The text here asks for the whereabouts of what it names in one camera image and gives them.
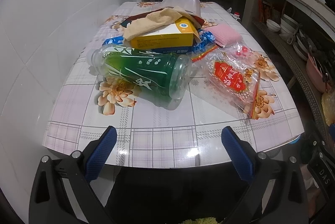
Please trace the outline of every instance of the flower pattern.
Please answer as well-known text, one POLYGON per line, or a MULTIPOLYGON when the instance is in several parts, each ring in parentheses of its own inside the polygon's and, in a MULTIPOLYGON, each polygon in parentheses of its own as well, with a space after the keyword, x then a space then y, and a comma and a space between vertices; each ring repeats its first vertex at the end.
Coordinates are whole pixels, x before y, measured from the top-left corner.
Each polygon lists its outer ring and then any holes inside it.
POLYGON ((266 91, 259 90, 252 118, 257 120, 258 118, 268 118, 271 114, 274 114, 271 103, 274 103, 273 97, 268 95, 266 91))
POLYGON ((139 2, 137 3, 138 7, 150 7, 157 4, 157 2, 139 2))
POLYGON ((253 70, 249 70, 249 69, 246 69, 245 70, 245 79, 246 79, 246 82, 248 83, 251 83, 252 82, 252 79, 251 79, 251 75, 254 71, 253 70))
POLYGON ((207 87, 211 84, 209 79, 205 79, 205 80, 204 80, 204 83, 205 83, 205 85, 206 85, 207 87))
POLYGON ((118 33, 119 33, 120 35, 123 35, 125 28, 124 28, 123 26, 121 26, 121 23, 122 23, 122 22, 114 22, 114 23, 111 25, 111 29, 115 29, 116 31, 118 31, 118 33))
POLYGON ((99 90, 103 92, 98 98, 98 105, 103 107, 103 114, 115 113, 115 105, 122 107, 133 107, 135 98, 141 92, 141 88, 120 78, 107 77, 105 82, 100 83, 99 90))
POLYGON ((206 27, 210 27, 210 26, 216 26, 218 25, 217 23, 215 22, 209 22, 207 20, 205 20, 204 24, 202 25, 202 28, 206 28, 206 27))
POLYGON ((261 72, 261 79, 265 81, 278 81, 279 76, 275 72, 275 66, 268 57, 262 56, 258 52, 254 52, 253 67, 259 69, 261 72))
POLYGON ((196 79, 192 79, 191 84, 194 85, 194 86, 197 86, 197 85, 199 85, 199 81, 196 80, 196 79))
POLYGON ((107 22, 109 22, 109 21, 111 21, 111 20, 114 20, 114 19, 116 19, 116 18, 120 18, 120 19, 126 19, 127 17, 125 17, 125 16, 118 16, 118 15, 112 15, 112 16, 110 16, 106 21, 105 21, 105 23, 107 23, 107 22))
POLYGON ((200 3, 200 8, 208 7, 207 4, 213 4, 213 2, 201 2, 201 3, 200 3))

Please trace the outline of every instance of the pink sponge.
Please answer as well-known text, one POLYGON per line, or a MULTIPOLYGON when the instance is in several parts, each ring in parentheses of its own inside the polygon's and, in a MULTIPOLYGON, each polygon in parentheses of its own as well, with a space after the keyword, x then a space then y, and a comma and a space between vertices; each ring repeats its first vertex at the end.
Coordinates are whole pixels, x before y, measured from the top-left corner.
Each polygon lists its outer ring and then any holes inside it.
POLYGON ((224 23, 216 26, 207 27, 206 30, 212 32, 215 37, 215 42, 222 47, 229 46, 235 43, 240 43, 243 41, 240 33, 224 23))

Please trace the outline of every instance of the red label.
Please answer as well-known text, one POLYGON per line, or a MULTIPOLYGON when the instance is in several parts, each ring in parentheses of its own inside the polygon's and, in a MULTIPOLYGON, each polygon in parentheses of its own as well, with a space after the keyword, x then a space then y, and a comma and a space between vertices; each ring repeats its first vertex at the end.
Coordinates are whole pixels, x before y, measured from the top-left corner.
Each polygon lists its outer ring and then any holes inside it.
POLYGON ((236 92, 241 92, 246 89, 246 85, 243 81, 243 75, 225 62, 215 62, 214 75, 217 76, 226 86, 234 89, 236 92))

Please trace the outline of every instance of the yellow box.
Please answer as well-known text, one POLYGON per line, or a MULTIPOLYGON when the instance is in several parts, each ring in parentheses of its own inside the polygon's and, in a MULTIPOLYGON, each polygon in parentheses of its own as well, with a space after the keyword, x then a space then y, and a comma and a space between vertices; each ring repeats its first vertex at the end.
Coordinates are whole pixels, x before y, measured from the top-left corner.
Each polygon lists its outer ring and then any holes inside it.
POLYGON ((130 41, 136 49, 156 49, 168 47, 192 46, 193 39, 200 41, 199 34, 186 17, 181 17, 174 24, 159 27, 130 41))

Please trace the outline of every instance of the floral tablecloth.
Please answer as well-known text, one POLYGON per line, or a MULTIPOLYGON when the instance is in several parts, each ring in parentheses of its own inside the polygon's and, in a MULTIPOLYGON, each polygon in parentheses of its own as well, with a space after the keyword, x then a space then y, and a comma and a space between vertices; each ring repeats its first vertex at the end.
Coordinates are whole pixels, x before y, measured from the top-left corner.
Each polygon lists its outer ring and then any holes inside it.
POLYGON ((86 62, 86 53, 117 34, 123 19, 154 9, 152 2, 126 2, 101 26, 59 93, 45 131, 44 146, 69 155, 83 150, 112 125, 118 139, 107 164, 191 167, 230 160, 220 138, 227 125, 256 151, 281 146, 304 132, 289 90, 263 49, 216 3, 201 3, 204 25, 230 25, 259 55, 257 66, 262 68, 265 79, 260 82, 256 106, 259 119, 249 119, 227 105, 201 73, 192 78, 181 102, 152 95, 123 80, 97 76, 86 62))

